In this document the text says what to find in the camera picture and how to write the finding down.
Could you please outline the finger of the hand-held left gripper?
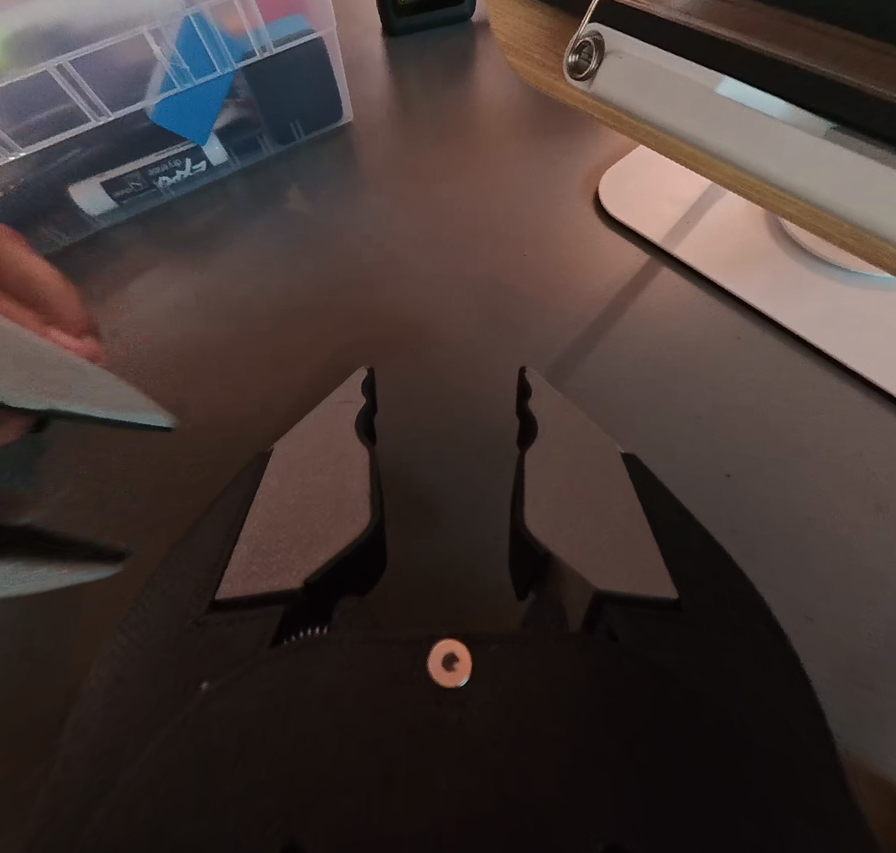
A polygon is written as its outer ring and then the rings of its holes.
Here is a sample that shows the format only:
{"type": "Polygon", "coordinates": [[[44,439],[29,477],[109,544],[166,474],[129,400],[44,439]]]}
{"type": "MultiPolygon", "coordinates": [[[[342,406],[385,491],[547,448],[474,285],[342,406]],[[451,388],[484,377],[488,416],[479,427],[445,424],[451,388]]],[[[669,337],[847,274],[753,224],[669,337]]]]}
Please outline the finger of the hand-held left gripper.
{"type": "Polygon", "coordinates": [[[1,598],[17,599],[117,574],[128,552],[26,524],[1,527],[1,598]]]}
{"type": "Polygon", "coordinates": [[[176,418],[140,389],[9,320],[1,321],[1,404],[49,420],[176,428],[176,418]]]}

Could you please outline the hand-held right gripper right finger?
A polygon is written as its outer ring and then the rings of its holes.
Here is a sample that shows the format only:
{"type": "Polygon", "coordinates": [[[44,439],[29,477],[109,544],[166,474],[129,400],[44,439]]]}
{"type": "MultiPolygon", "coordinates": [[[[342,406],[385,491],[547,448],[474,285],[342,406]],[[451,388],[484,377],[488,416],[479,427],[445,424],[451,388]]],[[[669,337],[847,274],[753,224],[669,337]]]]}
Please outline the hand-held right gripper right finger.
{"type": "Polygon", "coordinates": [[[589,628],[606,604],[678,608],[615,441],[530,367],[519,370],[515,407],[509,571],[526,620],[589,628]]]}

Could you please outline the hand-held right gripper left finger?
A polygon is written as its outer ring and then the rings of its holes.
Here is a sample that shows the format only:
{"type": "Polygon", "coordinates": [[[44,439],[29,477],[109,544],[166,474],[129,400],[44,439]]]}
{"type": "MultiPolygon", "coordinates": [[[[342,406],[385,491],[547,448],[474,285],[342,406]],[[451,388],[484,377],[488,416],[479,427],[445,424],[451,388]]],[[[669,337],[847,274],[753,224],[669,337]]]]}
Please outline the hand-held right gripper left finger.
{"type": "Polygon", "coordinates": [[[375,372],[353,372],[273,445],[214,603],[311,590],[383,522],[375,372]]]}

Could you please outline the person's left hand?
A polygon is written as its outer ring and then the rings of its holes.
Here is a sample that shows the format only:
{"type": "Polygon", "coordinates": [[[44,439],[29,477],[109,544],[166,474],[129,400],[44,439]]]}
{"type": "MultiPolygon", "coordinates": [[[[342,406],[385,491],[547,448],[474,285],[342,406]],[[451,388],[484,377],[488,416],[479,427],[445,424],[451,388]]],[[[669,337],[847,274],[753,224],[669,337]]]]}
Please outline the person's left hand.
{"type": "Polygon", "coordinates": [[[1,313],[7,320],[95,365],[106,365],[98,325],[77,287],[1,226],[1,313]]]}

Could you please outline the black white dry-erase marker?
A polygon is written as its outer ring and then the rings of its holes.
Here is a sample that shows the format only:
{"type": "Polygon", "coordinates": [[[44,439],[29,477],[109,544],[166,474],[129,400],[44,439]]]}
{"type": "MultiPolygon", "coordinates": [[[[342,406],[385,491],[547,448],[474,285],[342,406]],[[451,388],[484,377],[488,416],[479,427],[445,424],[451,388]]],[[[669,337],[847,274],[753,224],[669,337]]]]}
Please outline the black white dry-erase marker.
{"type": "Polygon", "coordinates": [[[66,192],[79,209],[96,218],[148,194],[167,194],[229,163],[227,150],[211,134],[205,145],[188,141],[145,155],[72,183],[66,192]]]}

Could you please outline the blue box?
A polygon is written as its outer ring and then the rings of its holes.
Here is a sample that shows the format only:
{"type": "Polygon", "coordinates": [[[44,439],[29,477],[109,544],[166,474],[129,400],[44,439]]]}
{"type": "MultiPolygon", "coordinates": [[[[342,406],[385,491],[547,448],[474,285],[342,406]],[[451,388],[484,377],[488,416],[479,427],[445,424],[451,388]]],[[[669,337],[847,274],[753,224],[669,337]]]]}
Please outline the blue box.
{"type": "Polygon", "coordinates": [[[165,55],[167,66],[149,88],[155,97],[149,119],[187,141],[205,144],[236,74],[232,43],[204,12],[182,18],[165,55]]]}

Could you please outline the black box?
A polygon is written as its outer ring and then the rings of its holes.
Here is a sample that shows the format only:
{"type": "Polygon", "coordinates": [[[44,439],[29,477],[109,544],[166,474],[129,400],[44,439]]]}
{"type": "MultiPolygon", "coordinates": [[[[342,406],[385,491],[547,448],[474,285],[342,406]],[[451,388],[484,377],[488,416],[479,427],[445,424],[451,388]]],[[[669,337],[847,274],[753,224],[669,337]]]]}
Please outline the black box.
{"type": "Polygon", "coordinates": [[[242,75],[263,128],[285,148],[342,123],[342,94],[323,38],[250,63],[242,75]]]}

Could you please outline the black wooden book stand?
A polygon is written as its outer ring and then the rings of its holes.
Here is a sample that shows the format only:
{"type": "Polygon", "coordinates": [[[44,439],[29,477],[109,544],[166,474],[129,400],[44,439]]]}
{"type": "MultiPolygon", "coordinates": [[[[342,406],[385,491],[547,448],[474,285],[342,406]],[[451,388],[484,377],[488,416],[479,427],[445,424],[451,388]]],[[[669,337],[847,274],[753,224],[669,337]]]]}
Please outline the black wooden book stand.
{"type": "Polygon", "coordinates": [[[620,224],[894,396],[895,0],[487,0],[620,224]]]}

